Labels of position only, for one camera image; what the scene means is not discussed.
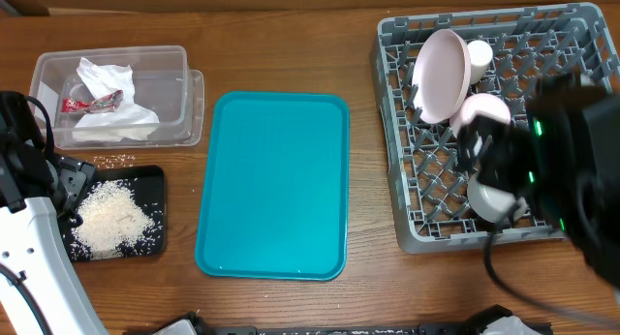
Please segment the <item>pile of white rice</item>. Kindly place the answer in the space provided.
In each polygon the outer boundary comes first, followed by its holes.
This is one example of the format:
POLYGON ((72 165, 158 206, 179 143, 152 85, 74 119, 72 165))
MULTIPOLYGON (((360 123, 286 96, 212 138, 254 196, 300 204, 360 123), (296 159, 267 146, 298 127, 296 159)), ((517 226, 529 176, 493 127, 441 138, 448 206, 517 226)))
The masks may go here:
POLYGON ((77 209, 83 223, 66 236, 73 261, 154 255, 164 247, 163 211, 156 199, 140 204, 138 180, 95 183, 77 209))

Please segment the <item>grey bowl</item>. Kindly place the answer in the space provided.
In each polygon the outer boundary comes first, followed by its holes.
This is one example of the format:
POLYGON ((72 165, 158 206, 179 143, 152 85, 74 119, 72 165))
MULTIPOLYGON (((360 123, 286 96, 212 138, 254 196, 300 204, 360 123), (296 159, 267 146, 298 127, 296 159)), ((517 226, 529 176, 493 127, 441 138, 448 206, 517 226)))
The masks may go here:
POLYGON ((520 219, 528 210, 525 198, 516 199, 509 192, 482 185, 476 175, 468 182, 467 199, 480 218, 493 224, 498 224, 502 215, 515 203, 518 204, 512 216, 515 220, 520 219))

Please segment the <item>white napkin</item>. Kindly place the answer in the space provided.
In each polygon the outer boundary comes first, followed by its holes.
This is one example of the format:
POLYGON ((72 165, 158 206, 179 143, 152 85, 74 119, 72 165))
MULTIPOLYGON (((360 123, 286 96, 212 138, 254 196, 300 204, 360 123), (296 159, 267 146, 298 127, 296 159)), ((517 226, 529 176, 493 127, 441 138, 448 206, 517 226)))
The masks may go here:
POLYGON ((99 66, 82 57, 77 75, 95 100, 111 106, 83 114, 72 131, 76 141, 117 142, 123 138, 147 140, 159 126, 159 117, 151 109, 135 103, 136 88, 130 66, 99 66))

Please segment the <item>red snack wrapper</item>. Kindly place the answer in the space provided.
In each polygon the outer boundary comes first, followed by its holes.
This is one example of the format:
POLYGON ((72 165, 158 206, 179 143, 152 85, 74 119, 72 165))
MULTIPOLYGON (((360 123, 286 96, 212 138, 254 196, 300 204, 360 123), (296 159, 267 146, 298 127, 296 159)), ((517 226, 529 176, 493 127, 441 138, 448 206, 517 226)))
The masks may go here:
POLYGON ((63 113, 107 113, 115 112, 124 99, 124 92, 116 90, 102 98, 92 101, 80 101, 66 98, 62 102, 61 111, 63 113))

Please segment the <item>pink plate with rice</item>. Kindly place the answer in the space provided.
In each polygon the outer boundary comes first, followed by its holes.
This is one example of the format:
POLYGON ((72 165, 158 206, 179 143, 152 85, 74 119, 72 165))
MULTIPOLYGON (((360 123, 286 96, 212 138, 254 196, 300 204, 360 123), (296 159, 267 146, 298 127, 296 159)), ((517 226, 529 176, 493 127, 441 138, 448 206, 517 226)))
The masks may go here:
POLYGON ((471 59, 464 40, 449 29, 434 32, 423 44, 414 65, 413 99, 420 118, 437 124, 452 117, 464 102, 471 78, 471 59))

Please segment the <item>white cup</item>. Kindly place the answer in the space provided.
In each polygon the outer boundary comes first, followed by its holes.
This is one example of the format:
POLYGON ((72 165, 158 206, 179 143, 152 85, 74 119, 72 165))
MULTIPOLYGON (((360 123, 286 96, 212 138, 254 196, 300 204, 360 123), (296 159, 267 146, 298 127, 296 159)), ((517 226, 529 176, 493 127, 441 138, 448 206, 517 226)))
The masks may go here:
POLYGON ((479 82, 493 60, 491 45, 482 40, 475 40, 467 44, 471 62, 470 84, 479 82))

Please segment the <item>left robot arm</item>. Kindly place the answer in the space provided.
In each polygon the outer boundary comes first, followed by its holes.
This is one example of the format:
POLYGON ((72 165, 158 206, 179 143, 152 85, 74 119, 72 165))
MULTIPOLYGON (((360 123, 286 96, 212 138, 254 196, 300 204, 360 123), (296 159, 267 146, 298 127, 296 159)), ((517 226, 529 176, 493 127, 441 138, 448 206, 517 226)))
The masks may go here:
POLYGON ((63 241, 96 169, 56 153, 32 111, 43 107, 1 94, 1 306, 18 334, 103 334, 63 241))

